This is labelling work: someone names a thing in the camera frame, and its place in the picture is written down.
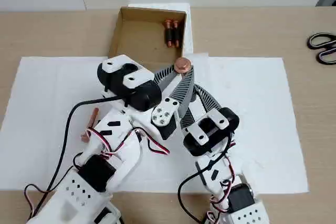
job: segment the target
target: small copper object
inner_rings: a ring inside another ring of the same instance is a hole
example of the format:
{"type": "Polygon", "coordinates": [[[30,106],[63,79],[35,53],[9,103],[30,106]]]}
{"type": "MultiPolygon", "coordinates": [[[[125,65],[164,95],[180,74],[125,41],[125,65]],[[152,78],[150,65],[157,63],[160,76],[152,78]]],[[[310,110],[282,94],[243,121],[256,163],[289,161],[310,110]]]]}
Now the small copper object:
{"type": "MultiPolygon", "coordinates": [[[[178,34],[178,32],[179,32],[179,31],[177,30],[177,29],[178,29],[178,26],[179,26],[178,24],[179,24],[179,21],[177,21],[177,20],[174,20],[174,21],[173,21],[173,26],[174,26],[174,29],[175,29],[175,31],[176,31],[177,34],[178,34]]],[[[178,36],[175,35],[175,38],[176,38],[176,39],[175,39],[175,46],[176,46],[176,47],[180,47],[180,40],[178,39],[178,36]]]]}
{"type": "Polygon", "coordinates": [[[164,21],[166,29],[172,28],[172,21],[170,19],[166,19],[164,21]]]}
{"type": "Polygon", "coordinates": [[[166,19],[164,21],[164,27],[166,28],[165,38],[166,38],[167,46],[173,47],[172,21],[170,19],[166,19]]]}
{"type": "Polygon", "coordinates": [[[191,69],[191,62],[187,58],[179,57],[174,64],[177,73],[187,73],[191,69]]]}
{"type": "MultiPolygon", "coordinates": [[[[94,108],[92,115],[90,117],[89,123],[87,128],[93,128],[93,125],[95,124],[95,120],[97,118],[99,112],[99,108],[94,108]]],[[[88,136],[87,132],[85,131],[85,133],[81,134],[80,138],[82,139],[83,142],[88,143],[90,140],[90,137],[88,136]]]]}

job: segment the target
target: screw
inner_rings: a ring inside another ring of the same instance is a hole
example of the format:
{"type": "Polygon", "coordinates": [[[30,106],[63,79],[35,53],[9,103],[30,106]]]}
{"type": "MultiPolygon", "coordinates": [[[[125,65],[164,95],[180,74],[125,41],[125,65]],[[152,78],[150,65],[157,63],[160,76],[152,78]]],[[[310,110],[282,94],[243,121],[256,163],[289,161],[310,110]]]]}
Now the screw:
{"type": "MultiPolygon", "coordinates": [[[[179,22],[177,21],[177,20],[174,20],[173,21],[173,26],[174,26],[174,29],[177,29],[178,28],[178,25],[179,24],[179,22]]],[[[177,39],[177,40],[175,40],[175,46],[176,47],[180,47],[180,41],[177,39]]]]}

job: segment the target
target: red wire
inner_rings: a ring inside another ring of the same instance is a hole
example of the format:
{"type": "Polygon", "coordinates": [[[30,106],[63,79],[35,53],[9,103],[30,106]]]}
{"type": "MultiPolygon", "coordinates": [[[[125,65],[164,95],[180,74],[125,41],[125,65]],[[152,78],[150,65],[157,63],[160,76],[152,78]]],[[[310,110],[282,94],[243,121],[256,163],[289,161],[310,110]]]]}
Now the red wire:
{"type": "Polygon", "coordinates": [[[123,141],[118,145],[118,147],[115,149],[115,150],[112,150],[112,148],[111,148],[111,145],[109,144],[109,142],[106,140],[106,138],[105,137],[103,137],[98,131],[96,131],[95,129],[93,129],[93,128],[91,128],[91,127],[88,127],[88,129],[90,129],[91,131],[93,131],[97,136],[99,136],[100,137],[100,139],[102,140],[102,141],[104,141],[104,143],[106,143],[106,145],[108,146],[108,148],[109,148],[109,152],[116,152],[116,151],[118,151],[120,148],[121,148],[121,146],[124,144],[124,141],[126,140],[126,138],[133,132],[133,131],[135,131],[135,130],[142,130],[145,134],[146,134],[146,136],[147,136],[147,138],[148,138],[148,148],[150,149],[150,151],[152,151],[152,152],[155,152],[155,153],[158,153],[158,154],[162,154],[162,155],[168,155],[169,153],[170,153],[170,151],[166,148],[166,147],[164,147],[163,145],[161,145],[158,141],[156,141],[150,134],[148,134],[148,132],[144,129],[144,128],[142,128],[142,127],[134,127],[133,129],[131,129],[128,133],[127,133],[127,135],[125,136],[125,138],[123,139],[123,141]],[[151,146],[150,146],[150,141],[152,141],[157,147],[159,147],[160,149],[162,149],[163,151],[159,151],[159,150],[155,150],[155,149],[153,149],[151,146]]]}
{"type": "Polygon", "coordinates": [[[109,142],[106,140],[105,137],[103,137],[98,131],[96,131],[94,128],[91,128],[91,127],[88,127],[89,130],[93,131],[97,136],[99,136],[99,138],[104,142],[106,143],[106,145],[108,146],[109,148],[109,152],[115,152],[112,150],[111,148],[111,145],[109,144],[109,142]]]}
{"type": "Polygon", "coordinates": [[[162,154],[162,155],[168,155],[170,153],[170,151],[166,147],[164,147],[158,141],[156,141],[150,134],[148,134],[148,132],[144,128],[142,128],[142,127],[134,127],[133,129],[134,130],[138,130],[139,129],[139,130],[143,131],[146,134],[146,136],[148,138],[148,148],[152,152],[159,153],[159,154],[162,154]],[[151,148],[149,140],[152,141],[157,147],[159,147],[160,149],[162,149],[164,152],[151,148]]]}
{"type": "Polygon", "coordinates": [[[218,212],[221,212],[221,213],[225,213],[225,212],[227,212],[227,211],[225,211],[225,210],[222,210],[222,209],[216,207],[214,203],[211,203],[211,205],[212,205],[218,212]]]}
{"type": "Polygon", "coordinates": [[[231,171],[231,175],[232,175],[232,183],[235,181],[236,175],[235,175],[235,171],[233,170],[232,164],[230,159],[225,155],[225,158],[228,160],[229,162],[229,169],[231,171]]]}
{"type": "Polygon", "coordinates": [[[229,194],[229,188],[230,188],[231,184],[232,184],[232,182],[229,181],[228,186],[227,186],[227,189],[226,189],[226,191],[225,191],[225,193],[224,193],[224,196],[223,196],[219,201],[212,201],[212,203],[214,203],[214,204],[219,204],[219,203],[221,203],[224,199],[226,199],[227,196],[228,196],[228,194],[229,194]]]}

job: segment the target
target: white paper sheet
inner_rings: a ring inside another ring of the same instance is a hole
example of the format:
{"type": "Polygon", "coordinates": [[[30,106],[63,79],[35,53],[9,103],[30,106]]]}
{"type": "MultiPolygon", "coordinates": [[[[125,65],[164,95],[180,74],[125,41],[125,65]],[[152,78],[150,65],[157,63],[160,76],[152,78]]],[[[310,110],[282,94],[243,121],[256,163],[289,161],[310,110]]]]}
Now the white paper sheet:
{"type": "MultiPolygon", "coordinates": [[[[0,131],[0,189],[22,189],[27,183],[46,187],[58,161],[69,111],[79,101],[100,97],[102,86],[96,68],[102,59],[26,57],[21,60],[0,131]]],[[[272,194],[307,191],[282,60],[191,59],[196,82],[240,116],[236,141],[244,147],[256,184],[254,189],[272,194]]],[[[93,107],[79,108],[71,121],[66,157],[58,178],[71,165],[72,157],[85,147],[79,136],[93,107]]],[[[102,115],[108,111],[107,104],[99,107],[102,115]]],[[[179,183],[196,171],[194,159],[183,147],[180,132],[163,144],[170,149],[170,156],[155,155],[144,146],[140,165],[120,190],[174,193],[179,183]]],[[[205,189],[200,179],[194,179],[185,186],[185,191],[205,192],[205,189]]]]}
{"type": "Polygon", "coordinates": [[[162,10],[179,10],[187,13],[183,38],[183,55],[194,52],[193,32],[191,26],[191,12],[189,3],[151,3],[151,4],[129,4],[130,7],[142,7],[162,10]]]}

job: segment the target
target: black cable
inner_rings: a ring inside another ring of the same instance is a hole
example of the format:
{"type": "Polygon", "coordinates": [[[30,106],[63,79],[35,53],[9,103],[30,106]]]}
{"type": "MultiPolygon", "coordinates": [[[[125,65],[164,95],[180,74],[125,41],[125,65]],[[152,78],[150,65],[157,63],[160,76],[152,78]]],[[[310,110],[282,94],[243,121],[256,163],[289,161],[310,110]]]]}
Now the black cable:
{"type": "Polygon", "coordinates": [[[120,224],[125,224],[125,222],[124,222],[124,220],[122,219],[121,216],[120,216],[120,218],[119,218],[119,222],[120,222],[120,224]]]}
{"type": "Polygon", "coordinates": [[[75,168],[77,168],[77,170],[79,170],[81,167],[79,165],[76,164],[76,158],[79,157],[80,155],[82,155],[83,152],[80,152],[80,153],[77,153],[76,156],[73,157],[72,159],[72,163],[73,163],[73,166],[75,168]]]}
{"type": "Polygon", "coordinates": [[[192,218],[194,221],[196,221],[197,223],[202,224],[202,221],[200,221],[199,219],[197,219],[191,212],[188,211],[188,209],[186,209],[186,207],[184,206],[182,199],[181,199],[181,189],[182,187],[191,179],[199,176],[200,174],[204,173],[206,170],[211,169],[219,160],[221,160],[227,153],[227,150],[230,148],[230,144],[231,144],[231,140],[232,140],[232,133],[229,134],[228,136],[228,140],[227,140],[227,144],[225,146],[225,149],[222,151],[222,153],[218,156],[218,158],[216,158],[213,162],[209,163],[206,167],[204,167],[203,169],[199,170],[197,173],[194,173],[193,175],[189,176],[188,178],[186,178],[185,180],[183,180],[180,185],[179,185],[179,189],[177,190],[177,197],[178,197],[178,201],[182,207],[182,209],[185,211],[185,213],[187,215],[189,215],[190,218],[192,218]]]}
{"type": "Polygon", "coordinates": [[[25,187],[25,189],[24,189],[24,191],[23,191],[23,194],[24,194],[24,196],[25,196],[25,198],[26,198],[26,200],[27,200],[27,202],[28,202],[28,204],[29,204],[29,207],[30,207],[30,214],[29,214],[29,217],[28,217],[28,220],[30,220],[32,217],[33,217],[33,213],[35,212],[34,211],[34,208],[33,208],[33,204],[32,204],[32,202],[30,201],[30,199],[28,198],[28,187],[29,186],[33,186],[33,187],[35,187],[35,189],[36,190],[38,190],[40,193],[50,193],[50,192],[52,192],[53,190],[55,190],[56,189],[56,187],[58,187],[59,186],[59,184],[63,181],[63,179],[65,178],[65,176],[69,173],[69,171],[71,170],[73,168],[73,166],[71,165],[69,168],[68,168],[68,170],[65,172],[65,174],[63,175],[63,177],[60,179],[60,181],[56,184],[56,186],[54,186],[52,189],[50,189],[50,190],[47,190],[47,191],[44,191],[44,190],[42,190],[42,189],[40,189],[37,185],[35,185],[35,184],[28,184],[28,185],[26,185],[26,187],[25,187]]]}
{"type": "Polygon", "coordinates": [[[48,191],[53,186],[53,183],[54,183],[54,181],[55,181],[55,179],[57,177],[57,174],[59,172],[59,169],[61,167],[61,164],[62,164],[62,161],[63,161],[63,157],[64,157],[64,153],[65,153],[65,149],[66,149],[66,146],[67,146],[70,120],[71,120],[71,117],[74,114],[75,110],[78,109],[78,107],[80,107],[82,105],[96,104],[96,103],[102,103],[102,102],[110,102],[110,101],[115,101],[115,100],[120,100],[120,99],[123,99],[123,97],[115,96],[115,97],[101,98],[101,99],[96,99],[96,100],[83,101],[83,102],[77,103],[72,108],[72,110],[70,111],[69,116],[68,116],[67,124],[65,126],[65,133],[64,133],[64,140],[63,140],[62,151],[61,151],[61,154],[60,154],[60,157],[59,157],[59,160],[58,160],[58,164],[57,164],[56,170],[55,170],[54,175],[53,175],[53,177],[52,177],[52,179],[51,179],[51,181],[50,181],[50,183],[49,183],[49,185],[47,187],[46,193],[44,193],[42,199],[38,203],[38,205],[37,205],[37,207],[36,207],[36,209],[35,209],[35,211],[33,213],[33,217],[37,215],[39,209],[41,208],[43,202],[45,201],[45,199],[46,199],[46,197],[48,195],[48,191]]]}

